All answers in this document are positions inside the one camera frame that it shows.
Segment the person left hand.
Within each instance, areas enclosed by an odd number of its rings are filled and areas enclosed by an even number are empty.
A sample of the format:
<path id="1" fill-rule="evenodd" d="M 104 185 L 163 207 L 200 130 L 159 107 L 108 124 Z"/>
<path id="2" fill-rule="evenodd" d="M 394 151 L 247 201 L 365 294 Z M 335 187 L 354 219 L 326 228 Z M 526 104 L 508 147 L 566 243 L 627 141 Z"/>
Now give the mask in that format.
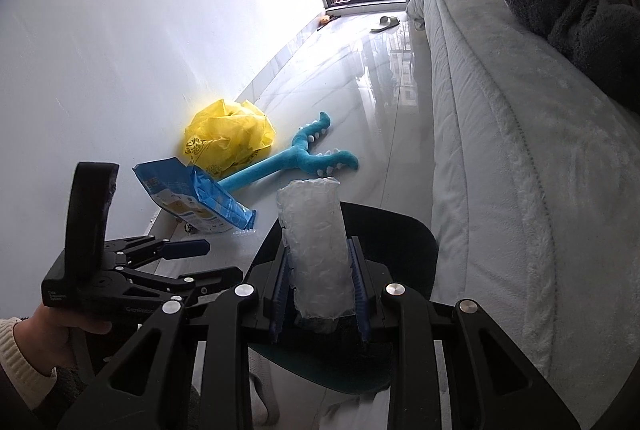
<path id="1" fill-rule="evenodd" d="M 105 335 L 111 327 L 109 321 L 40 304 L 31 317 L 14 325 L 13 337 L 28 364 L 42 376 L 50 376 L 55 368 L 70 369 L 76 366 L 70 344 L 70 329 Z"/>

